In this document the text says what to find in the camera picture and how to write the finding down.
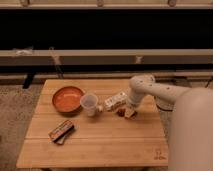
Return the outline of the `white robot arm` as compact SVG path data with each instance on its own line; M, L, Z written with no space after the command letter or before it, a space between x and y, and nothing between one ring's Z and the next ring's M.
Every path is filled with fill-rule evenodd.
M136 108L146 95L173 105L168 171L213 171L213 89L157 83L151 74L133 76L127 104Z

